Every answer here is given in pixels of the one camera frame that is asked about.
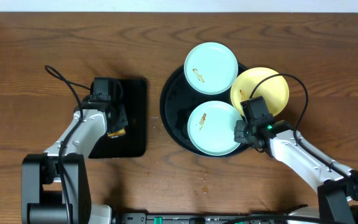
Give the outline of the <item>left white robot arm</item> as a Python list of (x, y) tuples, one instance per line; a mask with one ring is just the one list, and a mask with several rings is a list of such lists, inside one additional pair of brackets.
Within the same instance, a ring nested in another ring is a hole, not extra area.
[(98, 141), (127, 125), (124, 105), (83, 103), (69, 127), (21, 165), (23, 223), (113, 223), (108, 205), (91, 201), (86, 160)]

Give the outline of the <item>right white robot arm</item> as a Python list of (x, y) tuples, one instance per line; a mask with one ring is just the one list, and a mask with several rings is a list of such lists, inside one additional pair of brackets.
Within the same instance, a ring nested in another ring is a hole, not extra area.
[(286, 121), (239, 120), (234, 139), (284, 163), (318, 194), (318, 211), (299, 208), (291, 215), (298, 219), (358, 223), (358, 170), (321, 152)]

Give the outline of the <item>yellow sponge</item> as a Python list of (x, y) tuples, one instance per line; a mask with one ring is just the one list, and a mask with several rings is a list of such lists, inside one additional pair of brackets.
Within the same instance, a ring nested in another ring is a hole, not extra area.
[(107, 133), (107, 137), (112, 139), (112, 138), (118, 138), (125, 134), (126, 134), (126, 130), (125, 130), (125, 128), (122, 128), (122, 129), (115, 131), (113, 133)]

